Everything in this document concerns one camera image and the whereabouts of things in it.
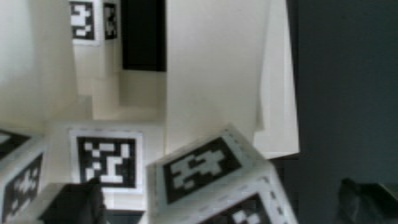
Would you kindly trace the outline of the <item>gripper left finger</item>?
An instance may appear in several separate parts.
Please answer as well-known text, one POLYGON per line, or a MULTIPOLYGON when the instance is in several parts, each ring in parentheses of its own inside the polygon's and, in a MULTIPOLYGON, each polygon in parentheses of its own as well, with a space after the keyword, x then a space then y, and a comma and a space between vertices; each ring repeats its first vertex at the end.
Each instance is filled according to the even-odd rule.
POLYGON ((107 224, 100 179, 68 184, 40 216, 45 224, 107 224))

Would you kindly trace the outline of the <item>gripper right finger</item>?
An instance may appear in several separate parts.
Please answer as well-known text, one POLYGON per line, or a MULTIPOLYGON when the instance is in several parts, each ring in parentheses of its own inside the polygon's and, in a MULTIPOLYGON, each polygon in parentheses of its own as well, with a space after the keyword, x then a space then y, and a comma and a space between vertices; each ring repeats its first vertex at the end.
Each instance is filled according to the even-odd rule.
POLYGON ((335 224, 398 224, 398 183, 342 180, 335 224))

